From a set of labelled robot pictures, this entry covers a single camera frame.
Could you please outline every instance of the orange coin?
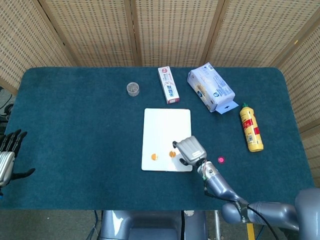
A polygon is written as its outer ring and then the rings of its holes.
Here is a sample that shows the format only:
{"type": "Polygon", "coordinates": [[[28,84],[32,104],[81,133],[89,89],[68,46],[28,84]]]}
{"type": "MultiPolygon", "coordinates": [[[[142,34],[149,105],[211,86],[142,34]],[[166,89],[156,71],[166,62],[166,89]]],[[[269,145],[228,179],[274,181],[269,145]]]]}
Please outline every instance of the orange coin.
{"type": "Polygon", "coordinates": [[[151,155],[151,159],[153,160],[153,161],[155,161],[155,160],[157,160],[158,159],[158,155],[157,154],[152,154],[151,155]]]}
{"type": "Polygon", "coordinates": [[[177,155],[177,154],[176,154],[175,151],[170,151],[170,152],[169,152],[169,156],[170,156],[171,158],[174,158],[176,155],[177,155]]]}

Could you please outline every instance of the yellow squeeze bottle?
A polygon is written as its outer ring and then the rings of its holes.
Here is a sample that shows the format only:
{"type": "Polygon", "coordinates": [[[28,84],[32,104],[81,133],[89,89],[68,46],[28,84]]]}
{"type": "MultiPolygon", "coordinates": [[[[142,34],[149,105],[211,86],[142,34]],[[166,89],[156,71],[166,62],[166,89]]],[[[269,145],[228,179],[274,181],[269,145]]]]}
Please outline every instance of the yellow squeeze bottle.
{"type": "Polygon", "coordinates": [[[249,151],[262,151],[264,149],[264,145],[261,140],[254,110],[244,103],[240,111],[240,117],[249,151]]]}

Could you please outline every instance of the white board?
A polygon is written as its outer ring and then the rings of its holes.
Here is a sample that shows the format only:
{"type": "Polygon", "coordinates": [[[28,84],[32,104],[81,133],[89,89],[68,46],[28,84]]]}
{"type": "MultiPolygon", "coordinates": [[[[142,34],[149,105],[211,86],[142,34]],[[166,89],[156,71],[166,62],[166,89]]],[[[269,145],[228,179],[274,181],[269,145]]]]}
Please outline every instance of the white board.
{"type": "Polygon", "coordinates": [[[144,171],[191,172],[192,166],[180,162],[181,153],[172,145],[191,136],[189,109],[144,110],[143,145],[141,168],[144,171]],[[170,151],[176,156],[170,157],[170,151]]]}

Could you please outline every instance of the tissue box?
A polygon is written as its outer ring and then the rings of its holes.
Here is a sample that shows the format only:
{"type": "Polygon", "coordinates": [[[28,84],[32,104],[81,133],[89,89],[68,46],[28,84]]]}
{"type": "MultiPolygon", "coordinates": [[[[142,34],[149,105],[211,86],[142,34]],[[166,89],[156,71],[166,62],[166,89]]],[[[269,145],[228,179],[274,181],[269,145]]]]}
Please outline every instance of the tissue box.
{"type": "Polygon", "coordinates": [[[187,81],[211,113],[224,114],[238,106],[234,91],[209,62],[191,70],[187,81]]]}
{"type": "Polygon", "coordinates": [[[172,104],[179,102],[180,97],[176,88],[174,78],[172,77],[170,67],[159,67],[158,74],[165,95],[166,103],[172,104]]]}

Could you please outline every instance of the pink bottle cap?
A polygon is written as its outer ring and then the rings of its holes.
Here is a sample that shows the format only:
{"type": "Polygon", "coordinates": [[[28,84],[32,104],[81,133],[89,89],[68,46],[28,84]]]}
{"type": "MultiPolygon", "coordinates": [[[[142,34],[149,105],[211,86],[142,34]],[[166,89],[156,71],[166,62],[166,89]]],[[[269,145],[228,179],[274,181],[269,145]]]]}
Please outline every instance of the pink bottle cap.
{"type": "Polygon", "coordinates": [[[224,164],[225,163],[225,158],[223,156],[218,157],[218,163],[224,164]]]}

